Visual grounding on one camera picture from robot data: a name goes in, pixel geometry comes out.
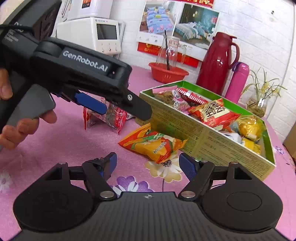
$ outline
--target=upside-down glass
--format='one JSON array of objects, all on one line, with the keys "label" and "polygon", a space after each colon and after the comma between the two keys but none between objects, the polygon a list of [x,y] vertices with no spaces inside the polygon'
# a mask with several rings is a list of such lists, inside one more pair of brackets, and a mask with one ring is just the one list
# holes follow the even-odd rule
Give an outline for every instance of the upside-down glass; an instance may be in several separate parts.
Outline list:
[{"label": "upside-down glass", "polygon": [[166,51],[166,42],[165,37],[163,39],[162,46],[159,50],[157,59],[156,59],[156,66],[167,69],[167,56],[169,62],[169,69],[170,71],[174,71],[178,59],[178,47],[182,49],[182,57],[181,57],[181,64],[184,63],[185,56],[186,56],[186,48],[184,45],[180,44],[180,39],[173,36],[167,36],[167,45],[168,50]]}]

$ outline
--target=purple flower print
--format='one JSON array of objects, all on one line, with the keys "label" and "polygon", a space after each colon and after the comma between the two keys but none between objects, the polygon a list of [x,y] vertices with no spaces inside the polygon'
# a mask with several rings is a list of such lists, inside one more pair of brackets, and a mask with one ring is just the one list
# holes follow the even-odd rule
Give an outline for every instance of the purple flower print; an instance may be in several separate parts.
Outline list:
[{"label": "purple flower print", "polygon": [[275,149],[276,149],[281,155],[284,155],[284,154],[285,154],[284,151],[283,151],[280,147],[276,146]]},{"label": "purple flower print", "polygon": [[137,183],[133,176],[119,177],[117,178],[118,185],[111,186],[117,196],[120,196],[121,192],[153,192],[148,188],[148,183],[145,181]]}]

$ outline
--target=circular pad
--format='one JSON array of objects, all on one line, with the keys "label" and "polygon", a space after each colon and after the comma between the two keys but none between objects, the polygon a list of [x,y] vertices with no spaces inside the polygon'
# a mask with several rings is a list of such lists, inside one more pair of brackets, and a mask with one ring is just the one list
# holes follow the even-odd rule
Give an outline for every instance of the circular pad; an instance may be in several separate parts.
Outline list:
[{"label": "circular pad", "polygon": [[214,223],[239,232],[271,229],[282,212],[282,202],[272,190],[251,183],[213,188],[204,195],[201,204]]},{"label": "circular pad", "polygon": [[60,181],[32,185],[13,204],[20,226],[39,232],[60,232],[77,226],[90,215],[90,194]]},{"label": "circular pad", "polygon": [[227,203],[238,211],[253,211],[262,204],[261,198],[251,192],[236,192],[227,197]]}]

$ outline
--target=orange snack bag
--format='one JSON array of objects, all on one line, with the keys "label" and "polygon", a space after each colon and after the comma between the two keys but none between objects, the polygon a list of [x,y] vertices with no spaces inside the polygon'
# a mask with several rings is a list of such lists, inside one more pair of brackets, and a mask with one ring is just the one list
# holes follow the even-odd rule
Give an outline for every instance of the orange snack bag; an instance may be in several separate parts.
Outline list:
[{"label": "orange snack bag", "polygon": [[217,131],[227,129],[240,116],[240,114],[225,108],[223,99],[212,100],[206,104],[193,106],[188,109],[188,112]]},{"label": "orange snack bag", "polygon": [[153,131],[149,123],[131,132],[119,145],[161,163],[167,161],[174,151],[182,148],[186,141]]}]

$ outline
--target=blue gripper pad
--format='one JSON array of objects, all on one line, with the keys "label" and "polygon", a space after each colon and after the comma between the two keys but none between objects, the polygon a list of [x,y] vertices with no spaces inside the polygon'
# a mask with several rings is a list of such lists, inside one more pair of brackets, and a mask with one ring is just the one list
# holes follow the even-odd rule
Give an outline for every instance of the blue gripper pad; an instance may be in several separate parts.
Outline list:
[{"label": "blue gripper pad", "polygon": [[101,115],[104,115],[107,112],[107,106],[104,103],[85,93],[77,93],[75,98],[77,100],[77,104],[82,105],[94,112],[97,112]]},{"label": "blue gripper pad", "polygon": [[[111,175],[117,166],[117,155],[115,152],[111,152],[104,159],[109,160],[109,174]],[[104,170],[100,172],[100,175],[104,178]]]},{"label": "blue gripper pad", "polygon": [[184,153],[179,156],[179,165],[189,181],[191,181],[197,174],[195,165],[184,155]]}]

